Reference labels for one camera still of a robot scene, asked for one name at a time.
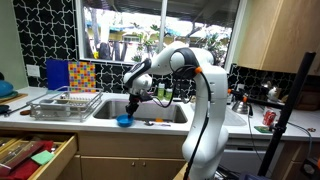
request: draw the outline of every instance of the dishwasher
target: dishwasher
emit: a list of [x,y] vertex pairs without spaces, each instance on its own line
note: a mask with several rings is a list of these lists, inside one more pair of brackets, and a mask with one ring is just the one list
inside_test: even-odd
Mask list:
[[[269,139],[240,139],[229,138],[220,166],[238,173],[250,173],[257,175],[263,157],[269,146]],[[271,177],[274,167],[282,152],[284,143],[280,142],[269,166],[266,177]]]

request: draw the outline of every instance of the electrical outlet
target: electrical outlet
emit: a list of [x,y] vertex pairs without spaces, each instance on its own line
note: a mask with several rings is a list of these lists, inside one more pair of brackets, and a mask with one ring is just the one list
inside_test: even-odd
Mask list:
[[37,65],[27,64],[28,76],[40,77],[40,69]]

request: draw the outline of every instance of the black pole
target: black pole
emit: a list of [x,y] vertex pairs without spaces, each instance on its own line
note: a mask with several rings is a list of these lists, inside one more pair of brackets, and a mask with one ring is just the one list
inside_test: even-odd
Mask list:
[[266,154],[263,158],[263,161],[261,163],[261,166],[260,166],[260,169],[258,172],[258,176],[265,176],[268,169],[269,169],[273,155],[278,147],[278,144],[280,142],[282,134],[286,130],[286,125],[287,125],[288,120],[290,118],[292,109],[296,103],[296,99],[298,98],[298,96],[301,92],[302,86],[306,80],[306,77],[308,75],[309,69],[311,67],[311,64],[313,62],[315,55],[316,55],[316,53],[307,52],[307,53],[305,53],[305,55],[303,57],[303,60],[301,62],[297,76],[296,76],[296,78],[293,82],[293,85],[291,87],[291,90],[290,90],[290,93],[288,96],[288,100],[281,111],[281,115],[280,115],[278,123],[275,125],[273,136],[272,136],[272,139],[271,139],[270,144],[268,146],[268,149],[266,151]]

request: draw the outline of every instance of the bottle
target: bottle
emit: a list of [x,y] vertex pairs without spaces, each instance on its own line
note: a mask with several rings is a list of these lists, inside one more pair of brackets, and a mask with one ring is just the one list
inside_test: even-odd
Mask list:
[[171,97],[172,97],[172,89],[168,88],[166,89],[165,100],[170,101]]
[[164,96],[164,84],[159,83],[158,86],[158,99],[162,100]]

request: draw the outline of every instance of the stainless steel sink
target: stainless steel sink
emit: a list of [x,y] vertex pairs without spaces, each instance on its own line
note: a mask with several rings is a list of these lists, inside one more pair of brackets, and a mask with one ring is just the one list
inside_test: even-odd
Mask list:
[[[127,100],[109,100],[104,102],[93,117],[102,120],[115,119],[117,116],[126,114],[125,106],[128,105]],[[155,121],[156,118],[163,119],[164,122],[186,123],[181,107],[172,104],[167,108],[159,107],[154,102],[143,102],[139,104],[138,110],[133,114],[135,120]]]

